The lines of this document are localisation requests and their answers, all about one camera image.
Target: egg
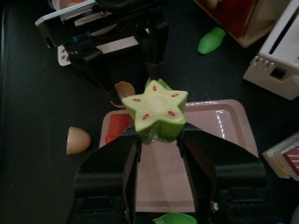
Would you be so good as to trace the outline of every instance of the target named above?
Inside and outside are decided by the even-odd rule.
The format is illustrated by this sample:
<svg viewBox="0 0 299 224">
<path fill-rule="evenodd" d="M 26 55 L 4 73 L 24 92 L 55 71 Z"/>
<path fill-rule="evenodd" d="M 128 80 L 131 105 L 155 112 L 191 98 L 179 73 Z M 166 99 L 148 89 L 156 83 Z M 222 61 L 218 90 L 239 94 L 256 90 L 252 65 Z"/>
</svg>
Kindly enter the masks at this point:
<svg viewBox="0 0 299 224">
<path fill-rule="evenodd" d="M 79 154 L 87 150 L 91 144 L 91 137 L 84 129 L 70 127 L 67 154 Z"/>
</svg>

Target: black table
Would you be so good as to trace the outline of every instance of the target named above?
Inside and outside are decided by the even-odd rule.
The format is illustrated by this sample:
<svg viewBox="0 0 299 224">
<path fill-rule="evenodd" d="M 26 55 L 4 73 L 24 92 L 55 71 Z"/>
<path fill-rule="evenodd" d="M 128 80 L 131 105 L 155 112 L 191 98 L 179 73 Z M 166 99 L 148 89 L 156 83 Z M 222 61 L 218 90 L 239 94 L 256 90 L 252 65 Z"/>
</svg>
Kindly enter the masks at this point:
<svg viewBox="0 0 299 224">
<path fill-rule="evenodd" d="M 116 108 L 71 66 L 59 66 L 56 49 L 43 42 L 34 22 L 52 11 L 47 1 L 8 1 L 3 8 L 0 223 L 66 223 L 74 176 L 99 147 L 104 115 Z M 299 127 L 299 99 L 288 101 L 242 78 L 266 39 L 244 49 L 227 35 L 218 51 L 203 56 L 199 39 L 215 21 L 192 0 L 170 1 L 164 15 L 171 30 L 163 80 L 190 92 L 188 102 L 238 100 L 262 153 Z M 119 65 L 115 73 L 135 74 L 134 67 Z M 76 156 L 66 155 L 70 126 L 92 137 L 88 151 Z M 299 183 L 279 179 L 264 164 L 271 199 L 288 222 Z M 152 216 L 140 214 L 140 223 L 152 223 Z"/>
</svg>

